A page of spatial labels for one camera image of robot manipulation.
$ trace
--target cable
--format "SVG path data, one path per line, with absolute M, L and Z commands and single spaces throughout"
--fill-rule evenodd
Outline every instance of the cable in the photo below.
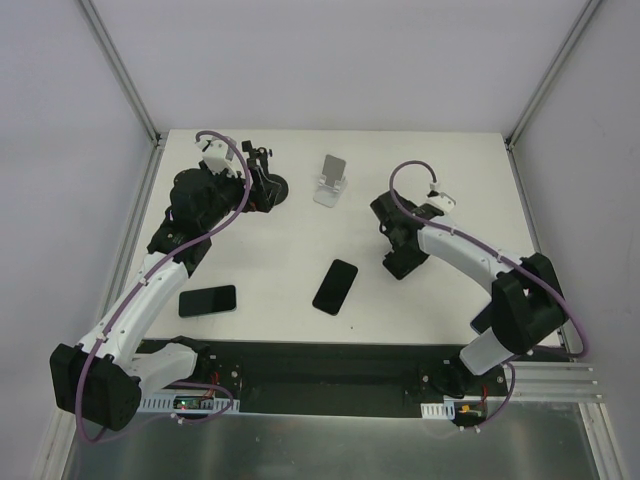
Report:
M 493 421 L 495 418 L 497 418 L 499 415 L 502 414 L 502 412 L 504 411 L 505 407 L 509 404 L 509 402 L 511 401 L 511 397 L 513 396 L 513 392 L 516 389 L 516 369 L 515 367 L 511 364 L 511 362 L 505 362 L 505 365 L 507 367 L 509 367 L 509 370 L 511 370 L 511 385 L 509 385 L 509 390 L 507 391 L 507 396 L 504 397 L 504 400 L 502 401 L 502 403 L 500 404 L 500 406 L 498 408 L 496 408 L 496 411 L 493 412 L 491 414 L 491 416 L 487 417 L 487 419 L 482 422 L 479 426 L 483 426 L 486 425 L 487 422 L 491 422 Z
M 204 419 L 197 419 L 197 420 L 189 419 L 189 418 L 183 417 L 182 415 L 178 415 L 178 414 L 174 413 L 176 416 L 178 416 L 178 417 L 180 417 L 182 419 L 183 423 L 194 424 L 194 423 L 204 423 L 201 420 L 211 421 L 214 418 L 219 417 L 220 415 L 222 415 L 227 410 L 229 410 L 230 408 L 233 407 L 233 395 L 231 394 L 231 392 L 229 390 L 227 390 L 226 388 L 221 387 L 219 385 L 215 385 L 215 384 L 206 385 L 206 384 L 191 383 L 191 382 L 175 382 L 175 383 L 172 383 L 170 386 L 171 387 L 208 388 L 210 390 L 217 390 L 218 392 L 224 393 L 227 396 L 227 398 L 229 399 L 229 404 L 226 407 L 224 407 L 223 409 L 221 409 L 221 410 L 219 410 L 219 411 L 217 411 L 215 413 L 212 413 L 211 415 L 207 415 L 207 417 L 205 417 Z M 117 433 L 115 435 L 111 435 L 111 436 L 105 438 L 104 440 L 102 440 L 100 442 L 100 445 L 103 445 L 103 444 L 109 443 L 109 442 L 113 442 L 113 441 L 116 441 L 116 440 L 120 440 L 121 438 L 123 438 L 123 437 L 125 437 L 127 435 L 133 435 L 134 433 L 139 432 L 140 430 L 142 430 L 144 427 L 146 427 L 150 423 L 154 423 L 155 421 L 160 420 L 161 418 L 171 419 L 171 418 L 173 418 L 173 415 L 172 414 L 167 415 L 166 413 L 160 413 L 158 415 L 154 415 L 154 416 L 152 416 L 150 418 L 147 418 L 144 422 L 139 423 L 138 425 L 136 425 L 133 428 L 128 428 L 124 432 L 120 432 L 120 433 Z M 71 467 L 71 468 L 74 468 L 75 474 L 73 475 L 73 478 L 75 480 L 77 480 L 80 477 L 80 471 L 82 470 L 82 468 L 81 468 L 82 457 L 81 457 L 81 449 L 80 449 L 79 445 L 76 446 L 76 452 L 75 452 L 75 455 L 74 455 L 74 460 L 75 460 L 75 466 Z
M 195 238 L 185 243 L 184 245 L 181 245 L 180 247 L 176 248 L 172 252 L 170 252 L 168 255 L 162 258 L 158 263 L 156 263 L 153 267 L 151 267 L 149 272 L 143 277 L 144 280 L 148 281 L 165 263 L 169 262 L 174 256 L 176 256 L 180 252 L 206 240 L 207 238 L 211 238 L 212 236 L 216 235 L 217 233 L 227 228 L 238 217 L 238 215 L 242 213 L 245 205 L 249 201 L 249 192 L 251 190 L 251 173 L 249 172 L 249 166 L 247 165 L 247 162 L 242 156 L 242 153 L 240 152 L 240 150 L 238 150 L 238 147 L 236 147 L 236 145 L 232 141 L 230 141 L 227 137 L 225 137 L 224 135 L 221 135 L 218 132 L 214 132 L 213 130 L 202 130 L 198 132 L 196 134 L 196 142 L 200 141 L 200 138 L 204 135 L 211 135 L 219 140 L 222 140 L 229 146 L 229 148 L 231 148 L 231 150 L 233 150 L 233 153 L 236 155 L 236 157 L 238 157 L 238 160 L 242 165 L 242 171 L 245 177 L 244 194 L 242 196 L 242 200 L 240 201 L 240 204 L 238 205 L 236 210 L 229 216 L 227 220 L 222 222 L 220 225 L 218 225 L 216 228 L 214 228 L 210 232 L 207 232 L 204 235 L 201 235 L 198 238 Z M 133 288 L 133 290 L 131 290 L 131 292 L 129 292 L 129 294 L 122 301 L 120 306 L 117 308 L 117 310 L 115 311 L 111 319 L 107 322 L 104 329 L 102 330 L 102 337 L 104 339 L 106 339 L 113 325 L 118 321 L 118 319 L 120 318 L 124 310 L 129 306 L 133 298 L 138 294 L 138 292 L 143 288 L 143 286 L 144 286 L 143 283 L 140 283 L 140 282 L 137 283 Z M 80 372 L 80 378 L 78 380 L 78 387 L 76 389 L 76 398 L 75 398 L 76 429 L 78 430 L 78 434 L 80 435 L 80 438 L 87 443 L 98 443 L 107 431 L 107 428 L 103 427 L 94 438 L 90 438 L 87 435 L 87 431 L 84 428 L 84 422 L 82 421 L 82 397 L 84 394 L 84 387 L 87 382 L 87 376 L 89 374 L 89 368 L 91 366 L 91 363 L 96 357 L 96 354 L 100 349 L 100 346 L 102 345 L 102 343 L 104 343 L 103 338 L 96 339 L 96 343 L 93 345 L 93 348 L 91 348 L 91 351 L 89 352 L 89 355 L 87 356 L 87 359 L 85 360 L 84 365 L 82 366 L 82 371 Z
M 421 165 L 421 166 L 425 167 L 427 170 L 429 170 L 429 172 L 431 172 L 431 176 L 433 178 L 433 182 L 436 183 L 436 180 L 437 180 L 433 168 L 431 168 L 431 166 L 429 164 L 427 164 L 426 162 L 423 162 L 423 161 L 420 161 L 420 160 L 409 160 L 407 162 L 401 163 L 400 165 L 398 165 L 393 170 L 393 172 L 391 172 L 391 176 L 389 177 L 389 193 L 391 194 L 391 198 L 393 200 L 393 203 L 395 203 L 396 207 L 398 207 L 398 209 L 402 213 L 407 215 L 408 217 L 410 217 L 410 218 L 412 218 L 412 219 L 414 219 L 414 220 L 416 220 L 416 221 L 418 221 L 420 223 L 423 223 L 424 225 L 436 228 L 438 230 L 442 230 L 442 231 L 450 233 L 452 235 L 457 235 L 457 236 L 467 240 L 468 242 L 472 243 L 476 247 L 478 247 L 478 248 L 484 250 L 485 252 L 487 252 L 492 257 L 496 258 L 499 262 L 507 264 L 508 266 L 513 268 L 516 272 L 518 272 L 522 276 L 526 277 L 528 280 L 532 281 L 533 283 L 538 285 L 540 288 L 542 288 L 545 292 L 547 292 L 549 295 L 551 295 L 551 297 L 553 297 L 553 299 L 564 310 L 565 314 L 567 315 L 567 317 L 569 317 L 569 319 L 573 323 L 573 326 L 575 327 L 576 331 L 578 332 L 578 336 L 580 337 L 580 341 L 582 342 L 582 351 L 579 352 L 579 353 L 569 353 L 569 352 L 559 352 L 559 351 L 557 351 L 557 349 L 548 348 L 548 347 L 538 347 L 538 348 L 542 349 L 542 350 L 552 351 L 553 353 L 558 353 L 558 354 L 561 354 L 561 355 L 565 355 L 565 356 L 570 357 L 570 358 L 582 358 L 582 357 L 586 356 L 589 353 L 589 342 L 587 340 L 587 335 L 586 335 L 586 333 L 584 331 L 584 328 L 582 327 L 582 324 L 578 321 L 578 319 L 577 319 L 578 317 L 574 314 L 574 312 L 572 311 L 572 309 L 569 306 L 569 304 L 565 301 L 564 298 L 562 298 L 562 295 L 560 295 L 553 288 L 551 288 L 551 286 L 548 283 L 546 283 L 544 280 L 542 280 L 541 278 L 537 277 L 536 275 L 532 274 L 528 270 L 525 270 L 523 267 L 521 267 L 520 265 L 515 263 L 513 260 L 510 260 L 507 257 L 501 256 L 498 251 L 496 251 L 495 249 L 493 249 L 492 247 L 490 247 L 486 243 L 482 242 L 481 240 L 478 240 L 477 238 L 473 237 L 472 235 L 469 235 L 468 233 L 462 232 L 460 230 L 453 230 L 452 231 L 451 227 L 449 227 L 449 226 L 441 225 L 441 224 L 439 224 L 437 222 L 433 222 L 431 220 L 426 220 L 424 218 L 420 218 L 420 217 L 418 217 L 416 215 L 413 215 L 409 210 L 407 210 L 402 205 L 402 203 L 400 203 L 400 200 L 398 199 L 398 195 L 396 194 L 396 191 L 395 191 L 395 189 L 393 187 L 393 184 L 394 184 L 394 180 L 395 180 L 396 175 L 398 174 L 398 172 L 400 170 L 402 170 L 404 167 L 407 167 L 409 165 Z

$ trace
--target black smartphone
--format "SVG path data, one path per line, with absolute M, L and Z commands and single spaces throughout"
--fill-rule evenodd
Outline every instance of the black smartphone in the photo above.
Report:
M 178 315 L 182 318 L 231 312 L 236 309 L 236 287 L 203 288 L 182 292 L 178 299 Z
M 337 315 L 357 274 L 355 265 L 334 260 L 313 299 L 313 306 L 329 315 Z

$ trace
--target grey wall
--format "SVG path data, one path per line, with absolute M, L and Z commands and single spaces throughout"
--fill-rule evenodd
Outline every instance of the grey wall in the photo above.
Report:
M 585 0 L 96 0 L 159 128 L 502 132 Z
M 49 355 L 95 321 L 150 145 L 69 0 L 0 6 L 0 465 L 29 478 Z
M 542 248 L 593 343 L 640 478 L 640 3 L 605 2 L 516 148 Z

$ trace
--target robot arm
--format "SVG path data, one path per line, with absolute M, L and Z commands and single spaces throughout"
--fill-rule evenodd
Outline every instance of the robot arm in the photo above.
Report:
M 111 430 L 120 430 L 129 423 L 142 398 L 176 380 L 192 377 L 208 383 L 204 374 L 209 369 L 208 347 L 196 340 L 178 337 L 152 355 L 134 358 L 158 313 L 193 274 L 211 247 L 211 240 L 184 249 L 157 268 L 159 262 L 176 248 L 209 232 L 238 208 L 243 197 L 245 181 L 231 169 L 225 142 L 200 137 L 196 144 L 203 152 L 200 168 L 176 175 L 171 205 L 136 275 L 105 317 L 76 346 L 60 344 L 50 358 L 56 403 L 75 413 L 80 372 L 96 340 L 103 340 L 86 379 L 82 416 Z M 270 151 L 254 149 L 251 142 L 243 142 L 242 148 L 248 154 L 252 177 L 244 211 L 269 212 L 286 198 L 286 182 L 269 174 Z M 105 339 L 106 323 L 136 288 L 139 290 L 126 303 Z
M 432 220 L 439 226 L 425 225 L 402 213 L 390 192 L 379 196 L 371 208 L 380 221 L 380 231 L 389 238 L 392 251 L 383 265 L 398 280 L 411 273 L 430 256 L 444 260 L 477 282 L 491 300 L 476 316 L 472 325 L 480 336 L 435 375 L 432 385 L 444 395 L 464 396 L 473 376 L 481 376 L 513 356 L 530 351 L 561 327 L 567 316 L 557 302 L 542 288 L 505 262 L 474 243 L 453 233 L 458 227 L 447 213 L 446 194 L 432 192 L 427 202 L 416 206 L 398 195 L 400 203 L 414 216 Z M 542 279 L 561 294 L 558 279 L 548 258 L 536 253 L 522 258 L 494 248 L 500 258 L 509 259 Z

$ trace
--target white table surface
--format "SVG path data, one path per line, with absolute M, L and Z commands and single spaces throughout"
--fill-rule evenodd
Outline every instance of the white table surface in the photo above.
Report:
M 197 168 L 196 132 L 169 134 L 130 275 L 162 222 L 174 176 Z M 402 281 L 382 266 L 390 244 L 378 232 L 369 204 L 387 191 L 391 170 L 409 159 L 425 160 L 436 169 L 442 190 L 457 200 L 452 217 L 460 227 L 513 252 L 534 251 L 499 134 L 220 132 L 238 143 L 250 139 L 254 147 L 272 148 L 270 170 L 286 178 L 289 197 L 269 214 L 242 214 L 215 236 L 183 287 L 235 285 L 236 311 L 181 319 L 176 294 L 146 338 L 407 344 L 473 340 L 469 322 L 489 301 L 480 286 L 435 257 Z M 347 161 L 349 184 L 332 209 L 313 201 L 326 154 Z M 397 179 L 398 191 L 416 204 L 424 200 L 428 185 L 428 173 L 420 167 L 408 167 Z M 336 258 L 356 265 L 359 273 L 334 317 L 313 308 L 311 301 Z M 557 336 L 545 343 L 557 345 Z

